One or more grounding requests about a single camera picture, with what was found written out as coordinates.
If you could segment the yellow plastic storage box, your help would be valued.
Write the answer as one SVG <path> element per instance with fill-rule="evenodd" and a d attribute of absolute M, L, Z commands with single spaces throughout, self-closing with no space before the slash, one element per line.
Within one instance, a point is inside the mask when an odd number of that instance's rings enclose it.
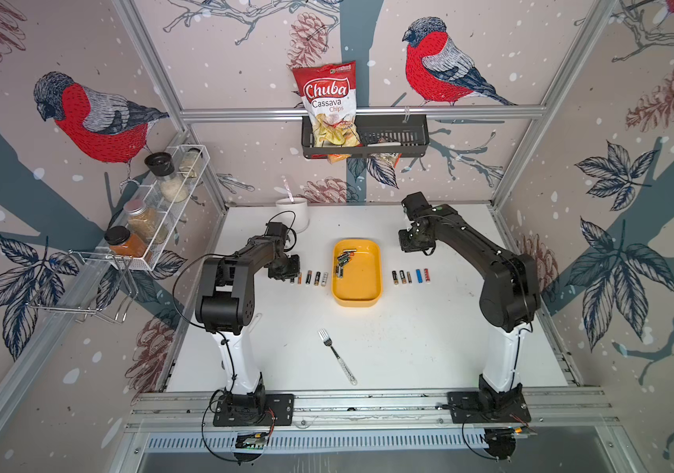
<path fill-rule="evenodd" d="M 353 255 L 343 250 L 357 250 Z M 333 250 L 332 295 L 338 305 L 367 309 L 382 295 L 381 253 L 379 245 L 364 238 L 339 240 Z"/>

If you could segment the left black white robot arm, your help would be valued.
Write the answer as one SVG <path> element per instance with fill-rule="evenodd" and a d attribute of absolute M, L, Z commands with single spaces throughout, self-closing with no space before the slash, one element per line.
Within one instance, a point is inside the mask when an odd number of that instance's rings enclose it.
<path fill-rule="evenodd" d="M 216 427 L 262 425 L 286 413 L 291 395 L 267 399 L 262 371 L 254 359 L 246 328 L 255 315 L 255 275 L 261 270 L 275 281 L 289 281 L 301 273 L 298 255 L 286 248 L 289 227 L 270 223 L 266 232 L 228 255 L 203 259 L 194 315 L 212 334 L 228 377 L 220 399 L 213 404 Z"/>

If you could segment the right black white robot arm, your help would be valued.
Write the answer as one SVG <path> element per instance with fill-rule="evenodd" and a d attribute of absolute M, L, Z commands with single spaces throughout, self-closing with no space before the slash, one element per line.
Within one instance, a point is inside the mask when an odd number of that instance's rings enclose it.
<path fill-rule="evenodd" d="M 410 222 L 398 232 L 401 250 L 430 256 L 443 242 L 483 278 L 479 307 L 491 326 L 485 368 L 477 391 L 451 391 L 442 407 L 460 425 L 529 422 L 519 365 L 541 307 L 535 259 L 495 244 L 453 207 L 433 206 L 421 192 L 407 195 L 401 205 Z"/>

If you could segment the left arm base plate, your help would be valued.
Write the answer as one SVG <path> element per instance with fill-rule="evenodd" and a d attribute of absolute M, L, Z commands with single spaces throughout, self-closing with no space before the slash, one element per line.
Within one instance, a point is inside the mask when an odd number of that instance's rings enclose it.
<path fill-rule="evenodd" d="M 224 394 L 212 404 L 215 427 L 290 426 L 295 396 L 284 394 Z"/>

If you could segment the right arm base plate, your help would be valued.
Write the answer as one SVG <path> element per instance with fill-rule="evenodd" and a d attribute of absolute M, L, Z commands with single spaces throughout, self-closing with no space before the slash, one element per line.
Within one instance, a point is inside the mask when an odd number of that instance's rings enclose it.
<path fill-rule="evenodd" d="M 506 424 L 531 422 L 522 392 L 452 391 L 447 406 L 455 424 Z"/>

